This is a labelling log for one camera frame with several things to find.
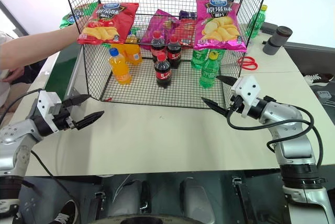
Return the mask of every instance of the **blue bottle cap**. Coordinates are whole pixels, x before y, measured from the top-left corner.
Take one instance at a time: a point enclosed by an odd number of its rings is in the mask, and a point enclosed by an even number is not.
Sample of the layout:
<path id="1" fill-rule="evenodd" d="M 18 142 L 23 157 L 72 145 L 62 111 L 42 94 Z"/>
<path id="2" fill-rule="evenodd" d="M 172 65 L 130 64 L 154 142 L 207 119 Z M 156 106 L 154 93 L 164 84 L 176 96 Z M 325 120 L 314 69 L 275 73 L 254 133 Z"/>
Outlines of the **blue bottle cap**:
<path id="1" fill-rule="evenodd" d="M 112 57 L 116 57 L 117 55 L 119 55 L 119 51 L 116 48 L 111 48 L 111 49 L 109 49 L 109 54 Z"/>

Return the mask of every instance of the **human arm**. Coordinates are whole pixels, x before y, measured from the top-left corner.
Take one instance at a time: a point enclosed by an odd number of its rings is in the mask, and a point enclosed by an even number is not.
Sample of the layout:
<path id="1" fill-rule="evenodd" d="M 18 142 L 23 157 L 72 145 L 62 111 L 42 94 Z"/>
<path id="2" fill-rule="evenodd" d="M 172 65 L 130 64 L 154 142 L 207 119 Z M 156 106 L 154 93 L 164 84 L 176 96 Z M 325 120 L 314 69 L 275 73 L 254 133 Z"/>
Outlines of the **human arm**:
<path id="1" fill-rule="evenodd" d="M 74 43 L 75 24 L 64 29 L 20 37 L 0 46 L 0 70 L 15 69 L 47 58 Z"/>

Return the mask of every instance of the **purple snack bag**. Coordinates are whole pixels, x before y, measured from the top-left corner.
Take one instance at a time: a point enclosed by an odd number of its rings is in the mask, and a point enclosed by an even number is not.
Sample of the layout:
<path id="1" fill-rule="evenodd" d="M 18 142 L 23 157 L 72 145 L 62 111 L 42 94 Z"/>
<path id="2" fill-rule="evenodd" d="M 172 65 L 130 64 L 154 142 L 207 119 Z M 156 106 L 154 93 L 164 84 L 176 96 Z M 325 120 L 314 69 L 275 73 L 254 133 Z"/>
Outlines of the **purple snack bag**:
<path id="1" fill-rule="evenodd" d="M 175 28 L 179 25 L 180 21 L 177 18 L 171 16 L 167 12 L 157 9 L 156 13 L 151 17 L 146 33 L 141 40 L 141 43 L 147 44 L 142 44 L 141 48 L 150 50 L 150 43 L 155 30 L 161 31 L 165 43 L 168 43 L 171 35 L 174 34 Z"/>
<path id="2" fill-rule="evenodd" d="M 194 49 L 227 49 L 246 52 L 236 13 L 240 4 L 224 0 L 197 0 Z"/>

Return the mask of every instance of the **pink chip bag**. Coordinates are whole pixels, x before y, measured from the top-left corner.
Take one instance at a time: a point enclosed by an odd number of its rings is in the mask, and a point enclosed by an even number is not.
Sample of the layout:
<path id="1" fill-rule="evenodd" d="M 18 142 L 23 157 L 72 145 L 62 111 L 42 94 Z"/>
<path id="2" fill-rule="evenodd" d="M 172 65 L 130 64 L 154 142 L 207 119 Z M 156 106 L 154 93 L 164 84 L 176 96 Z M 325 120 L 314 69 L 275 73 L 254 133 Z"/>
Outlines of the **pink chip bag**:
<path id="1" fill-rule="evenodd" d="M 227 49 L 246 52 L 236 13 L 240 4 L 223 0 L 197 0 L 194 49 Z"/>

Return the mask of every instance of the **hand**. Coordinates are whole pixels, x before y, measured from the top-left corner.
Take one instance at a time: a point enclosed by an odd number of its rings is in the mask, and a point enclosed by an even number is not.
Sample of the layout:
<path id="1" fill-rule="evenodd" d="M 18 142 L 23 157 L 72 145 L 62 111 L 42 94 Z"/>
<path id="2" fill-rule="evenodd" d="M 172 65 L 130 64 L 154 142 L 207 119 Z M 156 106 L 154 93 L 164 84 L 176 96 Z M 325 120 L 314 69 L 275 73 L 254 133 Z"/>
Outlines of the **hand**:
<path id="1" fill-rule="evenodd" d="M 2 79 L 1 82 L 6 82 L 6 83 L 11 83 L 15 79 L 18 79 L 19 77 L 23 76 L 25 73 L 25 68 L 24 67 L 19 67 L 16 69 L 11 69 L 9 70 L 11 74 L 6 77 L 5 79 Z"/>

